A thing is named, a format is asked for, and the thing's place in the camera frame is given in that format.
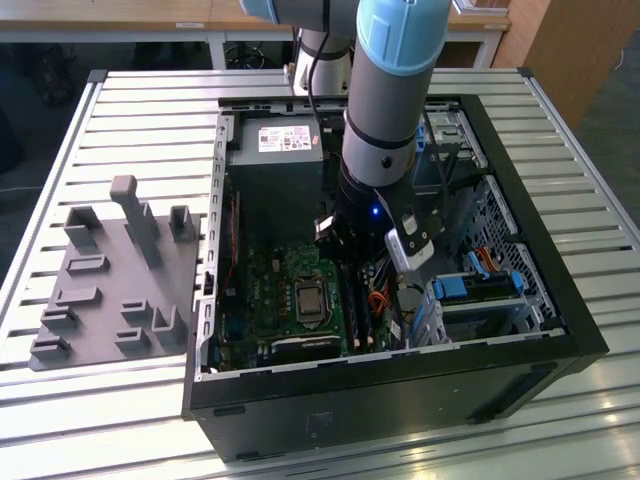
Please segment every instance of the metal slatted surface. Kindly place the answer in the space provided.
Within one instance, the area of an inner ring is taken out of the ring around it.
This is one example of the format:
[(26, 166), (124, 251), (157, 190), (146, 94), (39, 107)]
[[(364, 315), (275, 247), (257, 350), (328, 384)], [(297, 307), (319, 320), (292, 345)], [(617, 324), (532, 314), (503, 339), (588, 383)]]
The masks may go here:
[(0, 294), (0, 301), (9, 297), (0, 310), (6, 311), (0, 327), (0, 476), (311, 480), (350, 474), (465, 479), (514, 478), (514, 471), (532, 479), (637, 474), (637, 232), (628, 228), (615, 199), (603, 195), (607, 189), (590, 173), (579, 146), (532, 89), (537, 90), (535, 83), (515, 71), (445, 70), (434, 75), (431, 91), (480, 96), (602, 329), (608, 357), (557, 382), (504, 421), (230, 466), (217, 458), (195, 423), (179, 418), (184, 356), (31, 372), (28, 350), (68, 242), (60, 226), (70, 206), (91, 203), (101, 218), (121, 217), (107, 201), (109, 182), (116, 174), (135, 174), (140, 197), (154, 213), (187, 204), (202, 215), (204, 231), (217, 99), (289, 92), (278, 72), (112, 73), (86, 95), (81, 109), (90, 114), (78, 115), (70, 147), (57, 162), (62, 168), (52, 172), (53, 196), (35, 213), (40, 222), (32, 222), (37, 235), (33, 245), (25, 244), (29, 255), (16, 259), (8, 277), (14, 288), (5, 285)]

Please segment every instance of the power supply label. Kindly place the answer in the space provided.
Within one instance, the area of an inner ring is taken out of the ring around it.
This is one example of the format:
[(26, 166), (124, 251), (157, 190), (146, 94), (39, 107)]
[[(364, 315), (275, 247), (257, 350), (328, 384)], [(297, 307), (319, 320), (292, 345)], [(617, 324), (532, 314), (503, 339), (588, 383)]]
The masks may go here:
[(311, 150), (311, 132), (308, 125), (299, 127), (267, 127), (259, 132), (260, 153)]

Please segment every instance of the motherboard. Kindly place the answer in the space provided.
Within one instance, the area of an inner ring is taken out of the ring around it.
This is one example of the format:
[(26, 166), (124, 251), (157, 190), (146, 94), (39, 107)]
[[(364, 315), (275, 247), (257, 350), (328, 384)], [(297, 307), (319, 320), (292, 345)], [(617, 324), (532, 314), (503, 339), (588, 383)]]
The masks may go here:
[(244, 308), (223, 316), (221, 369), (348, 352), (336, 267), (315, 246), (249, 250), (245, 284)]

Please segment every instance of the green circuit board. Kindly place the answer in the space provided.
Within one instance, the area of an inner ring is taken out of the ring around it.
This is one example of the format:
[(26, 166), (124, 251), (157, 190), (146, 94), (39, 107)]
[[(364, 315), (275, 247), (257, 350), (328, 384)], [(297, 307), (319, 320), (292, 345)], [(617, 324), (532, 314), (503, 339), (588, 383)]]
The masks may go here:
[[(296, 288), (313, 282), (322, 285), (324, 316), (317, 323), (302, 323)], [(342, 355), (348, 353), (336, 267), (320, 259), (315, 246), (249, 251), (246, 286), (244, 311), (223, 320), (223, 369), (260, 366), (268, 345), (287, 337), (337, 335)]]

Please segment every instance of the wooden cabinet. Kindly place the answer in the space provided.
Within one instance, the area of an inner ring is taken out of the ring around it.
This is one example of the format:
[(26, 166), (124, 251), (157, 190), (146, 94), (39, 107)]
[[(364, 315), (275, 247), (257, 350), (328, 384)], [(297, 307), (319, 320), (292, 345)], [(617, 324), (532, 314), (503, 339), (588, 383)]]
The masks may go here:
[(640, 26), (639, 0), (511, 0), (494, 67), (531, 69), (575, 128)]

